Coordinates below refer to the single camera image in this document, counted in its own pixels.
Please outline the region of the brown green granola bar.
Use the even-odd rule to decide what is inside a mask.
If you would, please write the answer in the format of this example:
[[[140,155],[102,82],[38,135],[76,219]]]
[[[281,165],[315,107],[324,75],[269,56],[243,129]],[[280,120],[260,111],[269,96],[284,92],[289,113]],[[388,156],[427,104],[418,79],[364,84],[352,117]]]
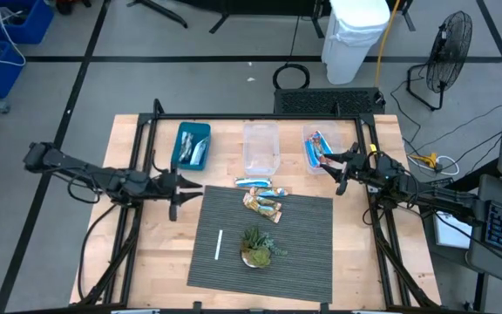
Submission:
[[[282,212],[269,206],[257,205],[252,207],[252,210],[263,217],[269,219],[273,223],[278,223],[282,217]]]
[[[252,209],[254,211],[275,212],[279,211],[282,208],[282,205],[279,202],[251,194],[244,195],[243,204],[246,208]]]

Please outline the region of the white paper booklet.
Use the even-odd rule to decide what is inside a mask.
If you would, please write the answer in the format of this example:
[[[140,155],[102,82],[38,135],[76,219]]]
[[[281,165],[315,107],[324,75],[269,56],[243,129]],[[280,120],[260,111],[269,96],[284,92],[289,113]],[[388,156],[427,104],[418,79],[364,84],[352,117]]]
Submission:
[[[438,211],[434,216],[436,245],[456,249],[469,249],[472,226],[454,216]]]

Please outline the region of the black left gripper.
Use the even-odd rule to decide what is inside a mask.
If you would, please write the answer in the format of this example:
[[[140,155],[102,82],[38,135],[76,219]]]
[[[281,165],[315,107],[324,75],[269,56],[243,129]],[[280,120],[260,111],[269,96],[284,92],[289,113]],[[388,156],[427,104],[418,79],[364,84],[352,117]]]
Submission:
[[[155,189],[159,193],[159,198],[170,202],[168,217],[171,222],[176,222],[178,218],[178,206],[203,195],[202,192],[179,192],[177,194],[177,180],[179,188],[201,188],[201,185],[187,180],[181,174],[177,178],[177,170],[175,168],[155,168],[155,170],[158,173],[152,178],[152,183],[156,186]]]

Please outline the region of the blue white granola bar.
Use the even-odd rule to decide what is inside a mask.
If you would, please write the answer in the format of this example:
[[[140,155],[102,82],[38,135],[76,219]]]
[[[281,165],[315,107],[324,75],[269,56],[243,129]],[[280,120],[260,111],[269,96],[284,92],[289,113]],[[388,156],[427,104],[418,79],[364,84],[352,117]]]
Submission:
[[[240,188],[245,188],[245,187],[271,188],[273,186],[273,183],[269,178],[261,178],[261,177],[235,178],[234,184]]]

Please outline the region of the black perforated computer case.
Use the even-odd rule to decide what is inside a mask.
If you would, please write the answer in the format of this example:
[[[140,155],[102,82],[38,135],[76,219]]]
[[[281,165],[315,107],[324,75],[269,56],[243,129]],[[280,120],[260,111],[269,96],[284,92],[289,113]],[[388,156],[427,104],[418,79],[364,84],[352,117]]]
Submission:
[[[279,89],[275,91],[276,114],[384,114],[385,99],[373,87]]]

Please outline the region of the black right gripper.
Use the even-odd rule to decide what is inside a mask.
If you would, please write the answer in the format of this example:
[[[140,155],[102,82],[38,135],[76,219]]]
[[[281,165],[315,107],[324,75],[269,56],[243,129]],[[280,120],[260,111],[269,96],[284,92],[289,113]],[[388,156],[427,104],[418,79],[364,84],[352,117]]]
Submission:
[[[324,154],[328,160],[344,164],[343,169],[329,165],[321,165],[334,180],[339,183],[337,194],[343,195],[348,186],[348,180],[367,184],[373,188],[382,188],[386,183],[384,177],[370,166],[369,157],[359,151],[359,144],[354,142],[349,150],[340,154]]]

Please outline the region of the grey woven placemat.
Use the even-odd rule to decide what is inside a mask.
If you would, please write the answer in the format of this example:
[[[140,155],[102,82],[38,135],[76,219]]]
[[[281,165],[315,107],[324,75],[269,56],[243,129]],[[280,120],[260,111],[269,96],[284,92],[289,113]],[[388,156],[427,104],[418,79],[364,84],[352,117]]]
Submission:
[[[280,198],[278,223],[246,208],[244,190],[207,186],[196,231],[187,283],[190,286],[270,297],[329,303],[332,300],[333,201],[330,198],[288,195]],[[241,237],[258,226],[288,252],[271,256],[264,269],[241,259]],[[219,229],[223,237],[214,260]]]

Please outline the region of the black metal table frame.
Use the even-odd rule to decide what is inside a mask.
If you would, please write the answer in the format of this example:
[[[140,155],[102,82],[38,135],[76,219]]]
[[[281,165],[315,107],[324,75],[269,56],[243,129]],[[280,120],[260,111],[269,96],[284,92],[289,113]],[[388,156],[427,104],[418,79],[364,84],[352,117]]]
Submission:
[[[282,163],[274,181],[301,195],[334,196],[336,186],[327,175],[311,175],[305,168],[298,142],[305,115],[215,114],[208,118],[213,147],[207,168],[188,172],[187,178],[203,185],[230,186],[242,175],[243,126],[247,122],[274,122],[281,132]],[[140,210],[139,239],[103,294],[99,304],[129,308],[187,309],[200,302],[206,310],[318,310],[317,302],[266,297],[187,284],[200,200],[183,205],[176,221],[168,218],[168,204],[153,201]],[[390,304],[414,304],[413,295],[398,278],[390,262],[377,251],[367,214],[364,186],[352,182],[333,203],[333,310],[380,311]],[[115,209],[109,201],[94,205],[94,229],[85,248],[83,278],[93,287],[108,268],[132,226],[134,211]],[[404,267],[427,297],[439,300],[438,284],[415,209],[398,208],[382,220],[385,236],[395,243]]]

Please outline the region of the teal plastic bin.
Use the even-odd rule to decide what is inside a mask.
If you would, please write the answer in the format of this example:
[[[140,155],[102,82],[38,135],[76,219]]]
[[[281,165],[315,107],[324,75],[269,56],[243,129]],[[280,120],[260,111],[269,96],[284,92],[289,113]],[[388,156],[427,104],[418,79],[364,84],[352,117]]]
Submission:
[[[193,135],[193,150],[195,145],[203,140],[204,138],[208,137],[209,142],[207,146],[207,150],[204,154],[202,162],[198,166],[191,166],[189,164],[191,157],[189,160],[186,160],[183,163],[178,162],[178,157],[180,153],[180,144],[181,144],[181,135],[183,132],[188,132]],[[172,153],[172,163],[174,166],[180,169],[186,169],[186,170],[193,170],[193,171],[202,171],[207,163],[207,155],[209,148],[211,147],[211,141],[212,141],[212,134],[211,134],[211,127],[207,123],[195,123],[195,122],[181,122],[180,126],[178,128],[178,133],[176,135],[176,141],[174,143],[173,147],[173,153]]]

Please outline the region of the succulent plant in black pot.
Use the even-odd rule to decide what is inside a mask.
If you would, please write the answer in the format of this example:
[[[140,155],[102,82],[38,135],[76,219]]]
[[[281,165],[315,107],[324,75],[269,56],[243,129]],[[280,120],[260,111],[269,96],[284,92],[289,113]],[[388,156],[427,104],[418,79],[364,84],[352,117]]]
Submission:
[[[269,233],[258,226],[246,229],[241,237],[241,259],[250,268],[264,269],[271,264],[271,256],[286,256],[288,252],[279,248]]]

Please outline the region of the white trash bin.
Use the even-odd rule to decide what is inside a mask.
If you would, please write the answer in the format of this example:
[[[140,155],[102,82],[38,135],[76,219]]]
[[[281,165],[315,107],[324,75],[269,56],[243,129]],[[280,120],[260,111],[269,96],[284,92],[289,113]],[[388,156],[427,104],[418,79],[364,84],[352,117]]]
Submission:
[[[390,21],[385,0],[329,0],[331,13],[322,49],[327,79],[346,85]]]

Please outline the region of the clear plastic bin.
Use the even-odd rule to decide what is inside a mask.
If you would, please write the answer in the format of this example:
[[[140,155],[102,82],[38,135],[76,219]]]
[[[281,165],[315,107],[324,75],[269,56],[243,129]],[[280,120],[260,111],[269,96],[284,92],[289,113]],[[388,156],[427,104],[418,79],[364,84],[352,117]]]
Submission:
[[[309,166],[308,157],[305,151],[304,141],[306,139],[310,139],[311,134],[315,131],[321,133],[326,141],[329,143],[329,146],[332,149],[333,154],[340,154],[345,151],[343,148],[343,138],[342,133],[338,130],[337,124],[333,121],[315,121],[308,124],[305,124],[302,127],[302,143],[304,147],[304,155],[306,161],[306,168],[310,174],[326,174],[326,171],[321,168],[322,164],[327,164],[331,167],[342,168],[343,165],[339,164],[333,160],[328,160],[325,158],[326,162],[319,165],[319,167],[311,168]]]
[[[243,167],[250,176],[273,175],[280,166],[279,127],[249,123],[243,129]]]

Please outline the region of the purple white granola bar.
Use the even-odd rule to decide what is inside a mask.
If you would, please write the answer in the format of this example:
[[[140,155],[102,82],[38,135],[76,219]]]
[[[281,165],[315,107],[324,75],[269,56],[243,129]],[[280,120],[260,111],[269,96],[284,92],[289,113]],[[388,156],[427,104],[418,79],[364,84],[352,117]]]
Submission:
[[[195,145],[189,162],[191,166],[198,166],[202,162],[204,154],[207,150],[208,142],[209,138],[206,137]]]
[[[178,157],[178,162],[183,163],[189,160],[193,151],[193,135],[188,132],[183,132],[181,135],[180,153]]]

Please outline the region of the black floor fan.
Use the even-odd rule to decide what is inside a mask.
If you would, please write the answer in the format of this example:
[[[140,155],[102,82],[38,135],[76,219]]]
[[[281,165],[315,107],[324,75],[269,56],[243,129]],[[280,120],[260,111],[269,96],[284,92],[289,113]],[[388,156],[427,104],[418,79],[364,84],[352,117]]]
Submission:
[[[450,14],[438,27],[428,60],[421,65],[413,65],[407,71],[406,91],[431,111],[443,106],[444,92],[458,79],[471,46],[471,17],[459,10]],[[427,87],[439,95],[438,106],[432,106],[411,90],[411,74],[416,69],[426,68]]]

